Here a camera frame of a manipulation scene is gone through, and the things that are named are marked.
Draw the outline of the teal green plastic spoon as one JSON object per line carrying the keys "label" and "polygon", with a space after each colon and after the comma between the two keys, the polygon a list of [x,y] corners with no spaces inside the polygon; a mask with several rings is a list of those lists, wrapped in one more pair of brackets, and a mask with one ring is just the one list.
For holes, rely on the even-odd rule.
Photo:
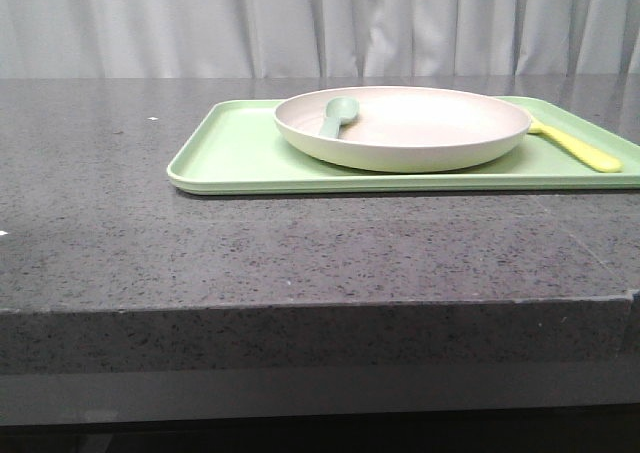
{"label": "teal green plastic spoon", "polygon": [[359,102],[352,97],[341,96],[331,99],[325,107],[324,121],[318,135],[336,139],[343,126],[357,120],[360,110]]}

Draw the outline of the beige round plate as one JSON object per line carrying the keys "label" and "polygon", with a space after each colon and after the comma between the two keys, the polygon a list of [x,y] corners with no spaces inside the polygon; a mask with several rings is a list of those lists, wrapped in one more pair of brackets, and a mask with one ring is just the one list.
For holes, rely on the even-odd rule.
{"label": "beige round plate", "polygon": [[[319,131],[327,103],[351,97],[355,122],[336,139]],[[430,173],[468,168],[513,150],[530,115],[481,94],[408,86],[364,86],[314,91],[284,100],[274,121],[285,140],[316,159],[356,169]]]}

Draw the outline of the yellow plastic fork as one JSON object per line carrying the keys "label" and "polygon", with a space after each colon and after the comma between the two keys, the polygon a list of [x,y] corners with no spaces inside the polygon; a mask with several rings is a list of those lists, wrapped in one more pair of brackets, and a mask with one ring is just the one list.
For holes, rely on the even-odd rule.
{"label": "yellow plastic fork", "polygon": [[616,157],[535,117],[531,117],[528,133],[545,137],[597,172],[620,173],[623,170],[623,163]]}

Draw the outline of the light green plastic tray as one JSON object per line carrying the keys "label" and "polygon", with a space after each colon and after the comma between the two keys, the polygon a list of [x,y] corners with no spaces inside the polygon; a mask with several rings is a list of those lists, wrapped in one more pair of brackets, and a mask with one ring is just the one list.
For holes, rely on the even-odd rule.
{"label": "light green plastic tray", "polygon": [[175,187],[196,195],[638,189],[637,144],[541,99],[508,100],[617,157],[622,170],[597,172],[537,135],[497,160],[454,172],[354,170],[290,146],[273,119],[277,101],[234,100],[212,108],[171,160],[167,175]]}

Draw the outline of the white pleated curtain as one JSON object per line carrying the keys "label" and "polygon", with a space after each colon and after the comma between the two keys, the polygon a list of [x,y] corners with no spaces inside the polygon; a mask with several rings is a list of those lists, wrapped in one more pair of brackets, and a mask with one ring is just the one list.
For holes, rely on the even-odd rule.
{"label": "white pleated curtain", "polygon": [[639,0],[1,0],[1,75],[635,73]]}

